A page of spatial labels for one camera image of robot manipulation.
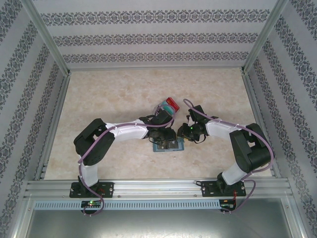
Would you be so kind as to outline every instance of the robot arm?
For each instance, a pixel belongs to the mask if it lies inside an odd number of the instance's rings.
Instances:
[[[98,163],[103,159],[108,149],[114,142],[129,139],[155,138],[158,142],[165,142],[176,139],[176,133],[170,127],[146,127],[147,125],[161,125],[171,121],[172,117],[164,110],[156,116],[150,115],[126,123],[104,123],[101,119],[93,120],[74,140],[77,154],[82,157],[104,131],[109,131],[101,137],[91,152],[80,164],[81,180],[84,180],[88,187],[98,183]]]
[[[195,106],[194,109],[204,114],[200,105]],[[199,141],[200,135],[211,135],[231,141],[235,163],[218,175],[217,184],[221,191],[224,191],[227,186],[239,182],[251,171],[270,162],[268,148],[256,136],[234,126],[210,121],[191,109],[189,114],[193,125],[184,123],[177,132],[178,136],[194,142]],[[259,125],[253,123],[246,128],[265,138]]]

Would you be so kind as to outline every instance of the small box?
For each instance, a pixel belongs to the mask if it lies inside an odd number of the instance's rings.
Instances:
[[[158,105],[154,108],[153,114],[155,114],[155,113],[157,112],[158,106],[164,105],[164,104],[171,105],[171,106],[174,108],[175,112],[177,112],[177,111],[179,110],[179,106],[177,105],[177,103],[176,103],[171,97],[169,97],[169,98],[167,98],[165,101],[161,102],[160,104],[158,104]],[[172,110],[171,107],[162,107],[162,108],[160,108],[159,110],[165,110],[165,111],[168,112],[168,114],[170,114],[171,116],[173,116],[173,110]]]

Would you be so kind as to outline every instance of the decorative stripe pattern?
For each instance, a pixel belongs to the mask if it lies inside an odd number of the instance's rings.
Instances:
[[[294,34],[289,29],[284,17],[280,17],[275,25],[275,30],[282,40],[284,47],[287,50],[289,57],[292,60],[294,67],[300,76],[309,97],[317,110],[317,81],[316,74],[311,67],[311,64],[306,59],[304,52],[301,50],[299,43],[296,41]]]
[[[9,162],[9,158],[11,157],[13,146],[16,144],[16,140],[19,136],[19,132],[22,128],[26,113],[29,109],[49,54],[50,51],[47,46],[44,45],[35,62],[34,68],[26,84],[26,88],[23,91],[18,108],[14,112],[13,120],[10,122],[9,129],[7,130],[8,133],[4,137],[4,142],[0,148],[0,178],[3,178],[3,173],[6,170],[6,164]]]
[[[292,5],[301,16],[313,39],[317,40],[317,7],[311,0],[291,0]]]
[[[42,13],[47,26],[185,23],[185,22],[265,22],[268,9],[242,10],[158,10]]]
[[[15,179],[13,180],[13,184],[11,186],[8,199],[5,201],[5,204],[4,204],[5,209],[2,210],[2,215],[0,217],[0,237],[6,237],[6,232],[9,229],[9,224],[12,219],[14,208],[17,204],[17,199],[19,198],[21,186],[23,184],[23,180],[25,178],[25,175],[30,163],[30,159],[33,154],[34,146],[36,145],[37,137],[45,117],[45,111],[49,104],[51,93],[53,91],[53,87],[56,82],[56,77],[58,75],[58,72],[59,72],[59,68],[57,63],[55,62],[52,67],[50,76],[48,78],[45,90],[43,92],[41,102],[39,104],[34,122],[30,130],[30,134],[28,135],[28,139],[26,141],[26,145],[24,147],[19,166],[15,172]]]
[[[306,119],[301,111],[300,105],[297,103],[295,94],[292,92],[291,85],[286,78],[286,74],[280,64],[276,53],[269,40],[263,45],[263,51],[269,61],[276,82],[279,85],[285,103],[289,110],[290,115],[294,121],[294,125],[297,127],[297,132],[302,140],[305,151],[308,154],[308,158],[311,160],[311,165],[314,167],[314,172],[317,173],[317,143],[314,141],[314,137],[311,135],[312,131],[306,123]]]
[[[36,27],[30,21],[17,48],[14,50],[12,58],[10,58],[10,63],[8,63],[7,68],[4,70],[4,74],[0,77],[0,110],[3,109],[3,105],[11,92],[11,87],[16,81],[37,33]]]
[[[0,42],[3,41],[12,23],[22,9],[19,0],[7,0],[0,10]]]
[[[164,52],[63,55],[66,63],[245,60],[249,52]]]
[[[254,43],[257,33],[180,33],[54,37],[57,46]]]
[[[310,225],[312,226],[312,231],[315,236],[317,236],[317,211],[315,210],[315,204],[313,204],[313,198],[309,194],[309,189],[307,188],[307,183],[303,179],[304,175],[301,167],[298,165],[298,160],[296,158],[296,154],[294,153],[294,149],[292,147],[292,143],[289,140],[287,135],[287,131],[285,129],[283,120],[279,113],[278,108],[276,107],[276,101],[273,97],[270,86],[267,82],[265,73],[260,64],[259,59],[256,59],[253,67],[257,73],[258,81],[260,82],[265,101],[271,113],[272,121],[274,122],[275,129],[278,134],[278,138],[282,145],[282,149],[284,151],[284,155],[286,157],[286,161],[290,167],[290,172],[293,176],[293,180],[295,181],[295,186],[299,191],[300,200],[303,204],[303,209],[305,210],[305,214],[310,221]]]

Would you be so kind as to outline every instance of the marble floor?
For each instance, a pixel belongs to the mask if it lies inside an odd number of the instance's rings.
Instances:
[[[186,122],[183,98],[202,105],[205,113],[239,124],[254,122],[238,68],[149,69],[72,73],[45,179],[77,179],[74,138],[94,119],[128,122],[152,113],[172,97],[180,106],[173,128]],[[99,163],[100,179],[214,178],[234,163],[229,141],[207,137],[185,141],[185,150],[154,153],[147,140],[111,146]],[[271,176],[270,170],[257,176]]]

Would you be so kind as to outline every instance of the black mounting bracket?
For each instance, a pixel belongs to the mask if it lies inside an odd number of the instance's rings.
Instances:
[[[220,191],[216,180],[197,181],[196,185],[201,187],[203,197],[244,197],[247,195],[242,181],[228,185],[223,192]]]
[[[112,198],[114,191],[113,182],[98,182],[95,185],[91,186],[92,189],[97,194],[101,195],[103,198]],[[79,179],[78,182],[73,182],[70,187],[70,198],[94,198],[97,197],[92,194],[81,182]]]

